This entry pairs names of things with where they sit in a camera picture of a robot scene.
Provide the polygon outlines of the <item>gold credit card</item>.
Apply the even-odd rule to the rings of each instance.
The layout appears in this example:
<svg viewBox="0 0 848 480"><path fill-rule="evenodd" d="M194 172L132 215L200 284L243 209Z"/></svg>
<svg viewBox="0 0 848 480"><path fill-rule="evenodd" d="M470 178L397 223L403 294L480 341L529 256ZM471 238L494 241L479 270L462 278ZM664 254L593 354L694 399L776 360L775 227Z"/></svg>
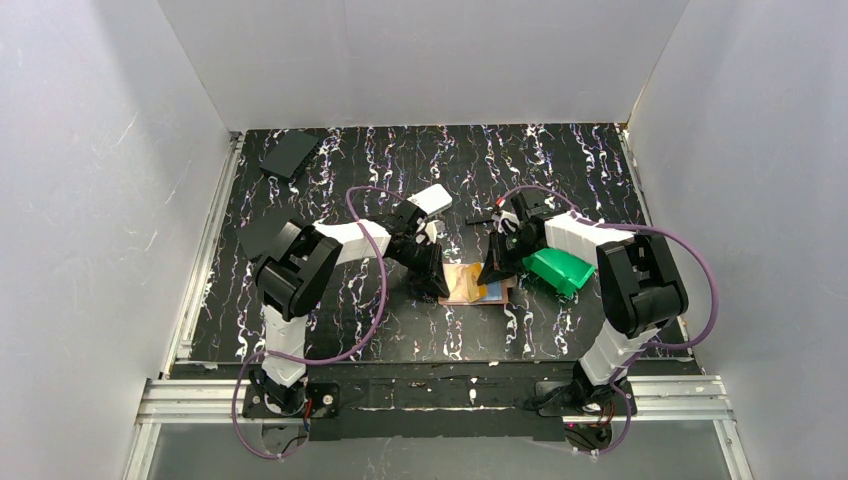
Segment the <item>gold credit card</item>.
<svg viewBox="0 0 848 480"><path fill-rule="evenodd" d="M468 302L470 300L468 287L467 264L445 264L445 280L449 287L447 302Z"/></svg>

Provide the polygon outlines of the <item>tan leather card holder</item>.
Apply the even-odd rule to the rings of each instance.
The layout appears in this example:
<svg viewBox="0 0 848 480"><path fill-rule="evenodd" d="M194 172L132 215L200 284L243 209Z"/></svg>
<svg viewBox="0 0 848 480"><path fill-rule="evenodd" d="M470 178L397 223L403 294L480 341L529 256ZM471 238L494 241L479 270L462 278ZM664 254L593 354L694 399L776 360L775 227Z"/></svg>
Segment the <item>tan leather card holder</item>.
<svg viewBox="0 0 848 480"><path fill-rule="evenodd" d="M482 273L481 263L444 264L444 274L449 295L438 302L447 306L503 305L508 302L509 290L517 283L516 277L478 285Z"/></svg>

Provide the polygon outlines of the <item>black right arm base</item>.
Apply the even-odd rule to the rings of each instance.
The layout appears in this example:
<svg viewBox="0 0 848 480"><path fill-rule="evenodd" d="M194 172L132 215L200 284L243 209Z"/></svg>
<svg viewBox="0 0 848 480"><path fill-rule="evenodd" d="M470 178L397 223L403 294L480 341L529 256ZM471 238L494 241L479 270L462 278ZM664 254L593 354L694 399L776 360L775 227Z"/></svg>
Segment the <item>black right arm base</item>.
<svg viewBox="0 0 848 480"><path fill-rule="evenodd" d="M540 381L533 386L531 396L523 403L523 409L536 412L542 417L588 416L590 420L603 420L610 415L637 413L631 384L619 380L615 387L610 384L589 385L572 381Z"/></svg>

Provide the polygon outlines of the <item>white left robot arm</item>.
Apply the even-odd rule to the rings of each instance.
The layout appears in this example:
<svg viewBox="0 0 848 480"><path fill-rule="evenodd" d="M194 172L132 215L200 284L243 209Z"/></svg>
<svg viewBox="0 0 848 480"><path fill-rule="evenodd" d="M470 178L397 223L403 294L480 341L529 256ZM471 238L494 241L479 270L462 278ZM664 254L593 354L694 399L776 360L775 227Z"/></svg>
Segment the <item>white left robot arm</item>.
<svg viewBox="0 0 848 480"><path fill-rule="evenodd" d="M266 349L259 381L288 388L306 373L305 328L335 267L369 258L394 260L407 268L415 289L446 297L449 286L432 217L453 203L434 185L400 202L374 220L309 224L288 216L255 269L254 280L266 311Z"/></svg>

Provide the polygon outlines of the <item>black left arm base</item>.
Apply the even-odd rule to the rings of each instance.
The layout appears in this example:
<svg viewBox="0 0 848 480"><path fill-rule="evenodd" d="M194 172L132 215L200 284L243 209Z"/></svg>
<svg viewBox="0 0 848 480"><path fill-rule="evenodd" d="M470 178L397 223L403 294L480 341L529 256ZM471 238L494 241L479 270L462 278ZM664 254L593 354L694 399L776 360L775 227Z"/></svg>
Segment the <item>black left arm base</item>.
<svg viewBox="0 0 848 480"><path fill-rule="evenodd" d="M244 418L334 418L338 415L341 388L335 383L309 383L306 377L284 387L264 370L248 375L241 414Z"/></svg>

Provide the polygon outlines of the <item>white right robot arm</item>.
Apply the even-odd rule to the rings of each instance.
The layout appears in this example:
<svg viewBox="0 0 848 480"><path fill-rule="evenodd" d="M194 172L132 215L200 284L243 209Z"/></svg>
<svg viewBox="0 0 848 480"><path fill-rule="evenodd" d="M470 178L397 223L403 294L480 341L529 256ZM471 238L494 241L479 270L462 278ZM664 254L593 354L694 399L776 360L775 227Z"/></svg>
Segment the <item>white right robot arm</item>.
<svg viewBox="0 0 848 480"><path fill-rule="evenodd" d="M575 373L576 382L588 388L619 381L627 362L688 308L683 281L660 234L593 222L570 203L555 208L530 188L499 198L491 219L478 284L531 272L571 296L590 275L597 276L605 320Z"/></svg>

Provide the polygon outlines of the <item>flat black card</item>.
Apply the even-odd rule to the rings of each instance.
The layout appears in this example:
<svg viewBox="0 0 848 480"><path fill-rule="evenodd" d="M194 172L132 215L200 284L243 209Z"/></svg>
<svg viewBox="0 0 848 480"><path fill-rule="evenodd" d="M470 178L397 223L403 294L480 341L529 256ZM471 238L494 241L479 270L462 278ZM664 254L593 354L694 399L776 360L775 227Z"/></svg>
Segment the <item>flat black card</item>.
<svg viewBox="0 0 848 480"><path fill-rule="evenodd" d="M293 210L277 209L240 228L237 238L245 257L252 263L267 255L279 259L295 243L301 225Z"/></svg>

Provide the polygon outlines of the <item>small black bar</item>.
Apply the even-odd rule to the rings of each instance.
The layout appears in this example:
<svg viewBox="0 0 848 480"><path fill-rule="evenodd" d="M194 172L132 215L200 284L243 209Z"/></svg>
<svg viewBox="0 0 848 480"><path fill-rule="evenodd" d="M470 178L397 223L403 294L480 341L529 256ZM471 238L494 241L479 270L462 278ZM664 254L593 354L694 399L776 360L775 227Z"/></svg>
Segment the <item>small black bar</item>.
<svg viewBox="0 0 848 480"><path fill-rule="evenodd" d="M482 225L493 221L494 213L491 211L483 211L465 218L465 224L469 226Z"/></svg>

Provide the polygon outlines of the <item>green plastic bin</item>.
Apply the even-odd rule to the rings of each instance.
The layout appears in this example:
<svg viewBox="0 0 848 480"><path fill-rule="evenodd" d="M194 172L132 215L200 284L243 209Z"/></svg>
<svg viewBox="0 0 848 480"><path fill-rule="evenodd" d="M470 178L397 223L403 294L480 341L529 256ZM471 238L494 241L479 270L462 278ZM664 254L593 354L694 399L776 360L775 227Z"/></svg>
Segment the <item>green plastic bin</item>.
<svg viewBox="0 0 848 480"><path fill-rule="evenodd" d="M568 252L544 248L522 260L524 267L545 280L558 294L573 297L589 278L596 267Z"/></svg>

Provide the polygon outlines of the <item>white rectangular box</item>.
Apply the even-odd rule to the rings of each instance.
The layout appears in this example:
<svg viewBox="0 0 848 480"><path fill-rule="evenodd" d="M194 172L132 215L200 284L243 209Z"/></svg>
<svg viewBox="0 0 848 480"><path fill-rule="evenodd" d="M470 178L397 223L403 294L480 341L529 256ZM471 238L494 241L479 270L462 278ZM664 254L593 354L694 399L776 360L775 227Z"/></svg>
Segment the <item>white rectangular box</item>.
<svg viewBox="0 0 848 480"><path fill-rule="evenodd" d="M428 217L447 210L453 204L453 197L441 184L433 184L407 198Z"/></svg>

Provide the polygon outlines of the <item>black rectangular box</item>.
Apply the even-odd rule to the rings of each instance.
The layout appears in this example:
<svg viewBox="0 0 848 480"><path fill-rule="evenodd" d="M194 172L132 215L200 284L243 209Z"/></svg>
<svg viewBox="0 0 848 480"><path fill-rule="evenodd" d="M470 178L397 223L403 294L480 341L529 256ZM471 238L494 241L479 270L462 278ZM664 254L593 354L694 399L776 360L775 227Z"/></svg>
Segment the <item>black rectangular box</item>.
<svg viewBox="0 0 848 480"><path fill-rule="evenodd" d="M288 131L260 164L260 171L278 180L291 181L312 159L319 139L302 131Z"/></svg>

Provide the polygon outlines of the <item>aluminium frame rail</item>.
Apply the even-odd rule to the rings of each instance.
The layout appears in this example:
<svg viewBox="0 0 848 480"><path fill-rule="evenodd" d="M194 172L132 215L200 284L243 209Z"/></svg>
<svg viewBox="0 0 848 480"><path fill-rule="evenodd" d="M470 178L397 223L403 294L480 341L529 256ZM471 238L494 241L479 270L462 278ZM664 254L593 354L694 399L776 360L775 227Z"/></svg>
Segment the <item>aluminium frame rail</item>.
<svg viewBox="0 0 848 480"><path fill-rule="evenodd" d="M709 422L730 476L750 479L726 389L718 376L635 376L616 400L586 407L548 405L526 410L521 394L530 380L517 374L418 372L407 376L358 374L317 380L291 413L273 407L254 387L233 380L155 380L136 418L127 479L143 479L165 424L225 424L233 434L248 426L294 427L316 441L360 438L525 438L554 442L572 435L589 445L589 429L639 422Z"/></svg>

